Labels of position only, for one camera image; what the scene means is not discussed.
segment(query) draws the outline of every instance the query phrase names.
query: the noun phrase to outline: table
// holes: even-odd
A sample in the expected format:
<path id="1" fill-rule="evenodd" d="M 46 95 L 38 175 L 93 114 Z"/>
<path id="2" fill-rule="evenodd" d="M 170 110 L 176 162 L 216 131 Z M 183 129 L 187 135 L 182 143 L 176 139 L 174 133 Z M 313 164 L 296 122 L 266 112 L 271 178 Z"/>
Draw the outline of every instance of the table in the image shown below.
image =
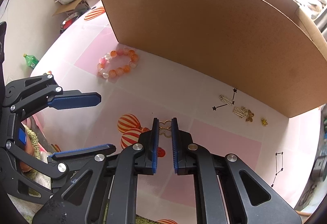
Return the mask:
<path id="1" fill-rule="evenodd" d="M 50 143 L 58 144 L 62 151 L 111 143 L 119 153 L 123 134 L 117 122 L 122 115 L 133 114 L 148 128 L 154 117 L 160 121 L 177 117 L 179 128 L 190 132 L 194 142 L 217 155 L 235 153 L 269 185 L 273 183 L 273 189 L 292 207 L 296 205 L 315 159 L 318 108 L 288 119 L 234 87 L 141 50 L 136 50 L 140 61 L 131 73 L 111 80 L 97 76 L 99 58 L 123 47 L 106 14 L 89 21 L 83 15 L 40 60 L 31 76 L 51 70 L 64 90 L 102 96 L 96 107 L 46 108 L 37 113 Z M 128 61 L 127 57 L 116 59 L 112 68 Z M 219 107 L 224 104 L 220 95 L 234 96 L 234 105 Z M 234 106 L 250 109 L 253 122 L 235 115 Z M 261 118 L 267 120 L 266 127 Z M 138 178 L 137 214 L 151 220 L 196 223 L 193 177 L 174 174 L 170 138 L 161 136 L 159 146 L 166 155 L 158 158 L 157 174 Z"/>

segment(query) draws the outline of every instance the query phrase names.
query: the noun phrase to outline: green bottle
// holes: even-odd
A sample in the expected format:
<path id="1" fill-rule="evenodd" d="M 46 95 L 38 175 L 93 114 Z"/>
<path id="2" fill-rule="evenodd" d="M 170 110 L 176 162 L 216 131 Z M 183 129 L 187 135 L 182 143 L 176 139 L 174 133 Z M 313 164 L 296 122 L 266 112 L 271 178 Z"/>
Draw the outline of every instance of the green bottle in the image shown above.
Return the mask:
<path id="1" fill-rule="evenodd" d="M 26 60 L 26 64 L 29 68 L 34 69 L 35 66 L 38 64 L 39 60 L 37 58 L 35 58 L 34 55 L 26 55 L 26 53 L 24 53 L 23 55 L 25 57 Z"/>

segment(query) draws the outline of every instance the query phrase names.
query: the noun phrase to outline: open cardboard box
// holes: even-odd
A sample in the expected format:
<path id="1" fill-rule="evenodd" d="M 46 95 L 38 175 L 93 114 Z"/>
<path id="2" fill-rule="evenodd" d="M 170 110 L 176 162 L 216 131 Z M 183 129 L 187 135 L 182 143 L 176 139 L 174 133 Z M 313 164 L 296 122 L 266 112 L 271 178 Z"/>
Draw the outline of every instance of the open cardboard box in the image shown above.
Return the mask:
<path id="1" fill-rule="evenodd" d="M 100 0 L 74 0 L 68 4 L 59 4 L 58 9 L 55 11 L 55 13 L 52 16 L 55 16 L 57 14 L 61 13 L 67 13 L 67 15 L 72 14 L 75 12 L 75 10 L 88 10 L 90 7 L 95 5 Z"/>
<path id="2" fill-rule="evenodd" d="M 102 2 L 122 44 L 207 74 L 287 117 L 327 102 L 327 43 L 293 0 Z"/>

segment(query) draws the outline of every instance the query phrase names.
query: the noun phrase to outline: striped hot air balloon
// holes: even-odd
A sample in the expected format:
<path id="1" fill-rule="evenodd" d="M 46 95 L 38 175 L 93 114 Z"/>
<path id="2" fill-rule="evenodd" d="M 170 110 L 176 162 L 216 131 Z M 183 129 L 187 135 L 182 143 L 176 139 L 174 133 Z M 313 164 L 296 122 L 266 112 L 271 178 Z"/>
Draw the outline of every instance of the striped hot air balloon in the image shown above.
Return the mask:
<path id="1" fill-rule="evenodd" d="M 103 13 L 105 13 L 105 9 L 103 6 L 100 6 L 94 10 L 92 10 L 91 12 L 89 12 L 85 17 L 84 17 L 84 20 L 85 21 L 88 21 L 88 20 L 91 20 L 93 18 L 96 18 L 100 15 L 102 15 Z"/>
<path id="2" fill-rule="evenodd" d="M 178 224 L 174 220 L 157 220 L 157 222 L 162 223 L 162 224 Z"/>
<path id="3" fill-rule="evenodd" d="M 122 136 L 122 139 L 120 140 L 120 145 L 122 149 L 137 143 L 141 133 L 142 131 L 137 128 L 133 128 L 125 132 Z"/>
<path id="4" fill-rule="evenodd" d="M 122 133 L 125 133 L 133 128 L 142 128 L 140 121 L 133 114 L 124 114 L 122 117 L 119 118 L 117 126 L 118 130 Z"/>

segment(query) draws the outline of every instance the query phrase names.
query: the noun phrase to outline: white wall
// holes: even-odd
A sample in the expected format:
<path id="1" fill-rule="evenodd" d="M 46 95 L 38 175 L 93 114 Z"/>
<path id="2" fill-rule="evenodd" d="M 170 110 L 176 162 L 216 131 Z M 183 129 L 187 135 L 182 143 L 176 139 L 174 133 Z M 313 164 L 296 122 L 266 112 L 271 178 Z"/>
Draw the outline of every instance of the white wall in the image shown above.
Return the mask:
<path id="1" fill-rule="evenodd" d="M 8 78 L 30 76 L 31 69 L 22 55 L 32 54 L 40 59 L 60 36 L 60 24 L 66 15 L 52 16 L 57 9 L 54 0 L 9 0 L 4 12 L 5 4 L 6 0 L 0 7 L 0 21 L 7 22 L 3 64 L 4 81 L 7 82 Z"/>

